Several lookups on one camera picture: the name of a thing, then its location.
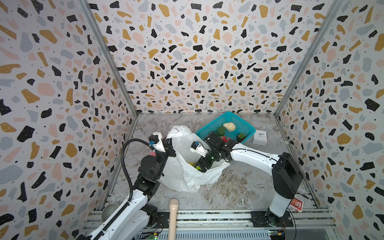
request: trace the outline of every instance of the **teal plastic basket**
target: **teal plastic basket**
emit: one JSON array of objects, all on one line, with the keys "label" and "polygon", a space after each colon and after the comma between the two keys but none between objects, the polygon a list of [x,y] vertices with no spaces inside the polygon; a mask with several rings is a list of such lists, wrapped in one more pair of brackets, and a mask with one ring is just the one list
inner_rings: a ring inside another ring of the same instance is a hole
[{"label": "teal plastic basket", "polygon": [[256,129],[243,120],[241,117],[237,116],[232,112],[226,112],[222,114],[220,117],[216,118],[212,122],[208,123],[200,130],[196,132],[202,140],[208,136],[210,131],[216,131],[219,127],[222,127],[224,123],[233,122],[236,126],[236,129],[232,132],[226,130],[224,136],[229,137],[230,139],[236,140],[237,135],[243,133],[246,135],[245,139],[242,142],[248,140],[252,135],[255,134]]}]

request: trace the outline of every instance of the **garlic bulb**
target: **garlic bulb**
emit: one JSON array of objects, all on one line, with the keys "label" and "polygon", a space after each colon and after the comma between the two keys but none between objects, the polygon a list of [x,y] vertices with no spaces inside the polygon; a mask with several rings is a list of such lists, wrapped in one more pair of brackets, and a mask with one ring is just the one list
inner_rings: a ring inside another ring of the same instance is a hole
[{"label": "garlic bulb", "polygon": [[223,127],[225,127],[226,130],[228,130],[228,131],[230,131],[230,132],[232,132],[232,131],[234,131],[234,130],[236,129],[235,124],[232,123],[232,122],[224,123],[224,124],[223,124]]}]

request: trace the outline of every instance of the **robotic arm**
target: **robotic arm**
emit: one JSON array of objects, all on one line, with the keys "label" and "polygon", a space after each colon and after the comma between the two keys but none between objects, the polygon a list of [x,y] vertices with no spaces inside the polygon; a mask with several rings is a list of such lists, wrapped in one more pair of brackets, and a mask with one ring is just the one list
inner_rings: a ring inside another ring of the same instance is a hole
[{"label": "robotic arm", "polygon": [[[168,157],[176,156],[172,148],[172,139],[161,140],[161,137],[159,132],[149,137],[149,146],[154,152],[141,160],[139,175],[132,187],[132,198],[127,197],[118,209],[89,236],[80,235],[76,240],[131,240],[143,228],[156,227],[157,207],[147,202],[160,185],[158,179],[162,176]],[[204,149],[199,142],[194,142],[191,146],[191,151],[202,155],[194,165],[199,171],[206,172],[213,162],[224,159],[245,162],[272,176],[276,194],[265,216],[257,219],[256,222],[259,227],[269,224],[276,226],[280,223],[303,180],[303,174],[292,156],[288,153],[277,155],[261,152],[231,139],[225,142],[215,132],[209,133],[204,141],[211,149]]]}]

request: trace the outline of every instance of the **terrazzo wallpaper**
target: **terrazzo wallpaper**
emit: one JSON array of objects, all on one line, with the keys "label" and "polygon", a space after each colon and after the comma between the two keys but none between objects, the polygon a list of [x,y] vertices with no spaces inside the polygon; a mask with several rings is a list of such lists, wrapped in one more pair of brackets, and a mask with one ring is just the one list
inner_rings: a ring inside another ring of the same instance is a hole
[{"label": "terrazzo wallpaper", "polygon": [[89,0],[139,113],[274,112],[332,0]]},{"label": "terrazzo wallpaper", "polygon": [[344,1],[278,119],[344,239],[384,239],[384,1]]},{"label": "terrazzo wallpaper", "polygon": [[132,116],[77,2],[0,7],[0,238],[75,239]]}]

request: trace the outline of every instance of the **marble tabletop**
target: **marble tabletop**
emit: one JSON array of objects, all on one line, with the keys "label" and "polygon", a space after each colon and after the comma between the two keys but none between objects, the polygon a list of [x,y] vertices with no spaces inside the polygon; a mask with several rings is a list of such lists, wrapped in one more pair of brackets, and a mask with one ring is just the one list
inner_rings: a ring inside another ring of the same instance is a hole
[{"label": "marble tabletop", "polygon": [[[186,125],[192,132],[196,132],[217,117],[217,115],[139,115],[133,137],[147,140],[153,132],[161,132],[164,137],[174,125]],[[240,115],[240,117],[256,129],[266,131],[268,136],[265,146],[252,144],[253,138],[243,144],[268,153],[288,152],[273,116]],[[132,182],[136,180],[141,159],[150,151],[147,146],[138,142],[130,144],[126,152],[125,163]],[[306,192],[303,184],[299,191]],[[108,201],[121,203],[128,193],[127,180],[123,171],[120,171]],[[201,185],[197,193],[177,192],[160,184],[149,203],[157,206],[159,210],[168,210],[171,199],[179,201],[181,210],[267,209],[274,194],[273,181],[269,174],[258,168],[250,167],[246,163],[232,161],[216,183]],[[306,201],[305,208],[314,208],[310,201]]]}]

